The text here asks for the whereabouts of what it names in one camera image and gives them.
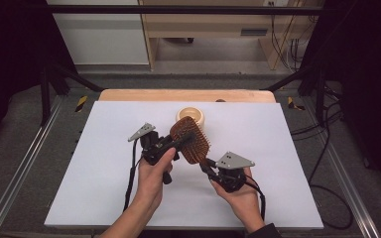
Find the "white wall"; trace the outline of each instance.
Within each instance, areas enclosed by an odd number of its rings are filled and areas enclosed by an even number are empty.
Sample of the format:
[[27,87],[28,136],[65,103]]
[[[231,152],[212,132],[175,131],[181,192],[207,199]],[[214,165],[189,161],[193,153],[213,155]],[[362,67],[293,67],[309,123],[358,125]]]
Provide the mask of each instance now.
[[[49,4],[137,5],[137,0],[47,0]],[[54,14],[75,64],[148,64],[140,15]]]

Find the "white table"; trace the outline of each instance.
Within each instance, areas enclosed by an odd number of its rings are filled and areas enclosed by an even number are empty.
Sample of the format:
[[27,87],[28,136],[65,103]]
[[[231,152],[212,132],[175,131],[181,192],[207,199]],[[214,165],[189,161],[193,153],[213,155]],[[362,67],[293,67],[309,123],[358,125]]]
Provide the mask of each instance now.
[[[206,116],[209,158],[218,160],[231,151],[256,163],[251,170],[266,196],[266,223],[323,228],[280,104],[254,102],[95,102],[45,225],[111,225],[124,204],[132,160],[128,137],[145,122],[155,125],[161,136],[168,135],[176,113],[188,106]],[[164,186],[162,204],[147,228],[243,228],[198,165],[181,158],[171,175],[173,182]]]

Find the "sleeve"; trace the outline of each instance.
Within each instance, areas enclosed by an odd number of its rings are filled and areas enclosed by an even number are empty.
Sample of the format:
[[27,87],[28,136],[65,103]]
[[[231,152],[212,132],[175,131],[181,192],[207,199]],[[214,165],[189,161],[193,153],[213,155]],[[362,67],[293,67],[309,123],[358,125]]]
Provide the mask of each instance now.
[[249,234],[248,238],[281,238],[281,235],[275,228],[274,223],[271,223]]

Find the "yellow and black tape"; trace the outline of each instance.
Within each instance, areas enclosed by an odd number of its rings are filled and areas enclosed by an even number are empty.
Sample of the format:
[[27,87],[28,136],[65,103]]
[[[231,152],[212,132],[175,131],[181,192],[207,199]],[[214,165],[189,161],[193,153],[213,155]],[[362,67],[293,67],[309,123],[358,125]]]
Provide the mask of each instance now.
[[75,108],[75,112],[80,112],[82,110],[82,107],[84,106],[86,99],[87,96],[81,96],[81,98],[79,98],[78,104]]
[[305,110],[305,107],[304,106],[297,106],[294,101],[293,101],[293,98],[292,97],[289,97],[289,108],[290,109],[298,109],[298,110]]

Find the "brush bristle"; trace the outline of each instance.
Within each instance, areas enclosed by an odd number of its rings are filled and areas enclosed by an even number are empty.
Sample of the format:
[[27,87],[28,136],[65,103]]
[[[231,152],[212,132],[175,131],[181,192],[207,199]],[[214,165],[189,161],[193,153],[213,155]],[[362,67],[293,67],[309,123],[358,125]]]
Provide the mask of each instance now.
[[170,136],[176,141],[186,133],[193,133],[193,138],[190,143],[182,146],[182,154],[191,165],[204,164],[209,151],[209,143],[199,126],[189,116],[182,118],[172,127]]

